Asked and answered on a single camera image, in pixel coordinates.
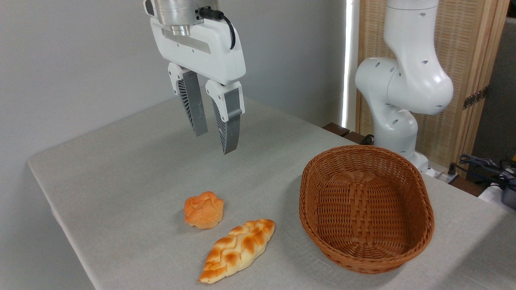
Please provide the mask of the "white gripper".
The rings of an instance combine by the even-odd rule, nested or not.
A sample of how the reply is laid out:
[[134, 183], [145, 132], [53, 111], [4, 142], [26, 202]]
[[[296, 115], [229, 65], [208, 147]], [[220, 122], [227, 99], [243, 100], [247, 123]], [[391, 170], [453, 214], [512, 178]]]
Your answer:
[[205, 88], [212, 98], [223, 154], [236, 150], [240, 116], [245, 113], [243, 90], [237, 80], [246, 73], [238, 34], [231, 50], [230, 28], [223, 21], [205, 20], [193, 25], [190, 35], [173, 35], [157, 18], [151, 18], [150, 24], [158, 50], [170, 61], [173, 92], [180, 97], [195, 135], [208, 132], [199, 73], [210, 79]]

